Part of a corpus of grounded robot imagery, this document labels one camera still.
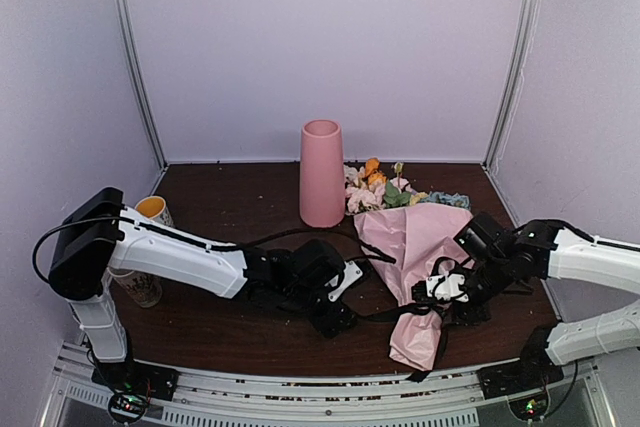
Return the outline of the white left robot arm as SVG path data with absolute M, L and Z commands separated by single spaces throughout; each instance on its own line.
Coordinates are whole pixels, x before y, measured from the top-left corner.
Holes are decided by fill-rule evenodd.
M 341 297 L 362 270 L 322 239 L 293 251 L 209 240 L 144 217 L 112 187 L 91 197 L 54 233 L 49 285 L 69 302 L 94 358 L 123 391 L 137 389 L 144 371 L 131 359 L 130 337 L 106 285 L 108 269 L 150 274 L 226 299 L 257 289 L 277 308 L 306 316 L 326 338 L 356 323 Z

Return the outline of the pink wrapping paper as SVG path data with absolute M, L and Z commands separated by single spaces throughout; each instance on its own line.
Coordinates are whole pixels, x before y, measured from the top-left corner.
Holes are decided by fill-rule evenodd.
M 472 219 L 463 208 L 435 203 L 371 211 L 354 216 L 359 238 L 396 259 L 393 264 L 373 261 L 374 269 L 400 306 L 413 302 L 411 287 L 429 277 L 437 259 L 449 260 L 440 267 L 446 272 L 452 262 L 466 258 L 454 237 Z M 390 337 L 389 357 L 419 371 L 433 369 L 440 343 L 442 318 L 403 314 Z

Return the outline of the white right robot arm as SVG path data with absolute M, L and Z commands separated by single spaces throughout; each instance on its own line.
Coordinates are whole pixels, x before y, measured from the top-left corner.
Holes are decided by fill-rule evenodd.
M 579 280 L 639 292 L 637 245 L 592 236 L 559 219 L 537 219 L 506 229 L 481 212 L 454 241 L 473 268 L 463 263 L 447 273 L 434 268 L 411 288 L 418 309 L 454 303 L 469 310 L 531 278 Z M 550 373 L 551 364 L 563 366 L 638 345 L 639 304 L 633 302 L 588 319 L 537 329 L 529 353 L 514 364 L 512 377 L 519 387 L 530 389 Z

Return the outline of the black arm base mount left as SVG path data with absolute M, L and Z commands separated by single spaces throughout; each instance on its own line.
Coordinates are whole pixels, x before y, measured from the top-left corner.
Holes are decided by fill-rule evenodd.
M 94 362 L 91 380 L 112 391 L 137 394 L 145 398 L 171 401 L 179 379 L 173 368 L 138 361 Z

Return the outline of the artificial flower bouquet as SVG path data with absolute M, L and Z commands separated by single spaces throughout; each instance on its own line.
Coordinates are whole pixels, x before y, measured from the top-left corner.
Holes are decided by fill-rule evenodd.
M 372 211 L 434 203 L 471 210 L 467 195 L 438 191 L 418 191 L 404 175 L 404 163 L 396 162 L 390 175 L 378 158 L 369 158 L 361 166 L 344 164 L 345 213 L 354 216 Z

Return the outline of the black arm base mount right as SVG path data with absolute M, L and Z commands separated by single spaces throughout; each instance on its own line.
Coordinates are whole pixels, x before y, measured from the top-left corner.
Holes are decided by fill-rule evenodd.
M 546 361 L 516 360 L 477 372 L 485 399 L 511 396 L 564 379 L 563 369 Z

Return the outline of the black ribbon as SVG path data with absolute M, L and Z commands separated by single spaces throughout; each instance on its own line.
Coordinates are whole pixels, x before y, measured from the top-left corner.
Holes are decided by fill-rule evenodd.
M 398 306 L 359 317 L 366 322 L 394 325 L 389 340 L 389 357 L 412 369 L 407 380 L 413 383 L 420 383 L 427 378 L 446 348 L 444 322 L 452 302 L 436 301 L 440 314 L 430 312 L 427 315 L 414 315 L 410 312 L 413 303 L 411 287 L 429 277 L 434 262 L 440 256 L 457 261 L 468 258 L 453 241 L 445 239 L 420 255 L 406 248 L 397 256 L 394 264 L 373 259 L 373 267 L 396 298 Z

